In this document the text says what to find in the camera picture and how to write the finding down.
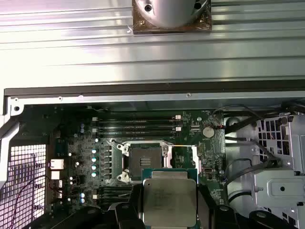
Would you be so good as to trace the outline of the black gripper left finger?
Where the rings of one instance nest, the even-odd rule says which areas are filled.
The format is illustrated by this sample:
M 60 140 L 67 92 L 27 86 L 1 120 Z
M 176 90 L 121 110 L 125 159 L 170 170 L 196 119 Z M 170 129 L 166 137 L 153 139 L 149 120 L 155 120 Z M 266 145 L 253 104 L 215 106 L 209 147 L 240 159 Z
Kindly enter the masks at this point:
M 28 224 L 30 229 L 142 229 L 142 185 L 131 189 L 127 202 L 112 204 L 106 212 L 98 207 L 83 207 L 72 214 L 43 214 Z

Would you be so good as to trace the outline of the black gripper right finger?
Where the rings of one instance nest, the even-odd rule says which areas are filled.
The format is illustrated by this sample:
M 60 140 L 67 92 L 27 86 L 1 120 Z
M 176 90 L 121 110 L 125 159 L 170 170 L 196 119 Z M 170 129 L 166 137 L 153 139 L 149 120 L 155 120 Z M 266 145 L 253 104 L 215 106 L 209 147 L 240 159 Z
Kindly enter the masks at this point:
M 294 229 L 268 211 L 256 210 L 248 217 L 228 205 L 217 205 L 205 185 L 197 186 L 197 215 L 203 229 Z

